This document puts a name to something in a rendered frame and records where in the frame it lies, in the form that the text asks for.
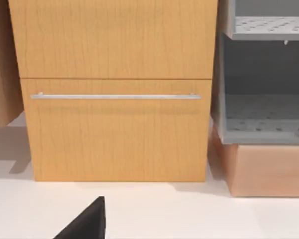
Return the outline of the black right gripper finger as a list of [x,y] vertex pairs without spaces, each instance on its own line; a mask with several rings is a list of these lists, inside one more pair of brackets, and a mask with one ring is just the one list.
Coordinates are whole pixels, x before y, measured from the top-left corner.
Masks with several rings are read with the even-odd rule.
[[105,239],[105,197],[96,198],[53,239]]

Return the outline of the wooden drawer cabinet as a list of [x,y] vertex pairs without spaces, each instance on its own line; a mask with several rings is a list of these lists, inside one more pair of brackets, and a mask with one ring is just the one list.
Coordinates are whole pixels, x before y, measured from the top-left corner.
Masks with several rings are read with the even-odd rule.
[[219,0],[8,0],[37,181],[203,182]]

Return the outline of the pale wooden cupboard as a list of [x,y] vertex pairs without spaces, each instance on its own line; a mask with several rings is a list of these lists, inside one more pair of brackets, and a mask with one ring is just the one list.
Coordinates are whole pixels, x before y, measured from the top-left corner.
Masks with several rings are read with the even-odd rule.
[[8,0],[0,0],[0,128],[23,111],[12,23]]

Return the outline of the plain wooden drawer front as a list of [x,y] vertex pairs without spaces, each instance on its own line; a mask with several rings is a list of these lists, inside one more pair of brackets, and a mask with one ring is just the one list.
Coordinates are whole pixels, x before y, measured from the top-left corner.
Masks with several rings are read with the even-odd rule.
[[218,0],[8,0],[22,78],[210,79]]

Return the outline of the salmon-coloured box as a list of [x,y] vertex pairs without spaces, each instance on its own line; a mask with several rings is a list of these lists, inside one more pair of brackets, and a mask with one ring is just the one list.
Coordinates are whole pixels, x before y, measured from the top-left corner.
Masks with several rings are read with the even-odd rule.
[[211,143],[234,197],[299,197],[299,145],[224,145],[214,126]]

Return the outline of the grey cabinet with pierced shelves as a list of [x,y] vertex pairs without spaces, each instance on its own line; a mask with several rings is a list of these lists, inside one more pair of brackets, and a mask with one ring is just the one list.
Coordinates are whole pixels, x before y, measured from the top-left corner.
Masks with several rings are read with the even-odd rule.
[[299,145],[299,0],[219,0],[212,118],[223,144]]

